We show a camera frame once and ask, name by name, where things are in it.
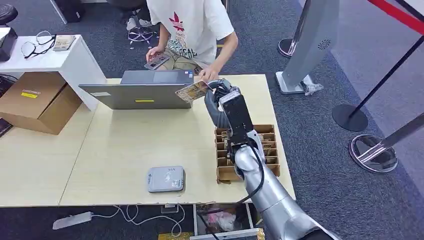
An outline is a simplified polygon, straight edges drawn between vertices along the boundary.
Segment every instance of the stanchion base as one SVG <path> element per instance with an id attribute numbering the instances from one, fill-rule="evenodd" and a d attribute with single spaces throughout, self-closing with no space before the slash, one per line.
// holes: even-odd
<path id="1" fill-rule="evenodd" d="M 291 58 L 292 54 L 289 53 L 290 45 L 292 45 L 293 38 L 284 38 L 278 42 L 278 51 L 286 58 Z"/>
<path id="2" fill-rule="evenodd" d="M 383 139 L 380 137 L 373 135 L 358 135 L 350 143 L 350 156 L 360 167 L 372 173 L 382 174 L 393 171 L 393 169 L 395 169 L 398 165 L 398 158 L 396 157 L 395 150 L 392 147 L 367 162 L 361 162 L 358 159 L 359 156 L 377 145 L 382 140 Z"/>
<path id="3" fill-rule="evenodd" d="M 352 105 L 341 104 L 332 109 L 332 119 L 340 127 L 351 132 L 360 132 L 367 128 L 368 118 L 361 110 L 357 111 L 351 118 L 349 115 L 355 110 Z"/>

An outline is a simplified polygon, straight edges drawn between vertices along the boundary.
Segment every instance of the light wooden table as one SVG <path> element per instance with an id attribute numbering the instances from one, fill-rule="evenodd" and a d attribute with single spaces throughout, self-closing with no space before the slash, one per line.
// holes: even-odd
<path id="1" fill-rule="evenodd" d="M 265 76 L 224 77 L 240 87 L 254 124 L 275 125 L 279 180 L 294 197 Z M 192 109 L 111 110 L 100 103 L 60 205 L 236 202 L 247 193 L 242 182 L 217 184 L 214 129 L 202 99 Z M 183 192 L 147 191 L 150 168 L 177 165 L 186 172 Z"/>
<path id="2" fill-rule="evenodd" d="M 94 111 L 82 104 L 59 135 L 13 127 L 0 137 L 0 206 L 57 206 Z"/>
<path id="3" fill-rule="evenodd" d="M 275 125 L 279 180 L 294 197 L 265 76 L 224 77 L 240 87 L 254 124 Z M 15 127 L 0 138 L 0 207 L 236 202 L 247 193 L 242 182 L 217 184 L 214 129 L 202 99 L 192 109 L 81 105 L 57 136 Z M 175 165 L 185 190 L 149 193 L 148 169 Z"/>

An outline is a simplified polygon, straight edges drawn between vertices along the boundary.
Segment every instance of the hand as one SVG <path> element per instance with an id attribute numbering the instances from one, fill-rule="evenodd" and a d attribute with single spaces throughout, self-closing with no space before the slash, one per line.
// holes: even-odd
<path id="1" fill-rule="evenodd" d="M 219 79 L 220 70 L 221 69 L 210 65 L 199 72 L 200 80 L 208 83 L 209 81 Z"/>
<path id="2" fill-rule="evenodd" d="M 146 61 L 150 62 L 157 54 L 163 53 L 165 48 L 163 46 L 155 46 L 151 48 L 146 54 Z"/>

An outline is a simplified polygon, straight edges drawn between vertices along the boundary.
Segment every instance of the white t-shirt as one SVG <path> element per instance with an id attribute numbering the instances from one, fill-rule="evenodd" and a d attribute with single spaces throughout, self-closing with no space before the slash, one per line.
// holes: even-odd
<path id="1" fill-rule="evenodd" d="M 147 0 L 151 23 L 170 33 L 168 47 L 201 68 L 217 55 L 217 40 L 234 32 L 220 0 Z"/>

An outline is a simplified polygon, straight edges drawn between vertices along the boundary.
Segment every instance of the open drawer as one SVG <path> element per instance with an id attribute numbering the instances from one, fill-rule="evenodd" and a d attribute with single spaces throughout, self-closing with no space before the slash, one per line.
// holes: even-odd
<path id="1" fill-rule="evenodd" d="M 235 206 L 235 204 L 218 204 L 217 208 Z M 194 236 L 190 240 L 215 240 L 212 234 L 207 234 L 206 226 L 200 217 L 196 214 L 200 205 L 193 204 L 193 218 L 194 218 Z M 263 235 L 263 230 L 254 228 L 254 221 L 257 219 L 257 212 L 253 204 L 244 203 L 234 210 L 229 210 L 230 214 L 235 215 L 235 224 L 233 231 L 222 231 L 219 224 L 210 224 L 209 219 L 214 219 L 208 215 L 203 215 L 202 218 L 209 225 L 211 230 L 220 231 L 215 232 L 215 235 L 220 239 L 236 239 L 250 236 Z"/>

